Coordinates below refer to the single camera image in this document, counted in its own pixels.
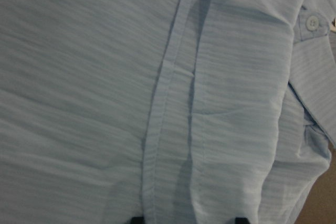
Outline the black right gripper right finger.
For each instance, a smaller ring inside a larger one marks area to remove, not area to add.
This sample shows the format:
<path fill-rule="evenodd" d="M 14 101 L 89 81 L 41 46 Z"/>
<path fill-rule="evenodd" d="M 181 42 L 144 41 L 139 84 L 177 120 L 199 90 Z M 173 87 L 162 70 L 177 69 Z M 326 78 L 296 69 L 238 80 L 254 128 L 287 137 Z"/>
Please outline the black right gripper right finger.
<path fill-rule="evenodd" d="M 235 224 L 248 224 L 248 218 L 246 217 L 236 217 Z"/>

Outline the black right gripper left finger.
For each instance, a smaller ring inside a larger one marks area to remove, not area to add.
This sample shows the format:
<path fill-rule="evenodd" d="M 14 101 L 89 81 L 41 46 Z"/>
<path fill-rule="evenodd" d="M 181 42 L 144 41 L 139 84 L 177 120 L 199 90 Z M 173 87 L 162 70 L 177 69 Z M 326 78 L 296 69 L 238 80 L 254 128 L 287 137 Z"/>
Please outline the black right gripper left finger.
<path fill-rule="evenodd" d="M 132 217 L 130 224 L 145 224 L 145 218 L 143 216 Z"/>

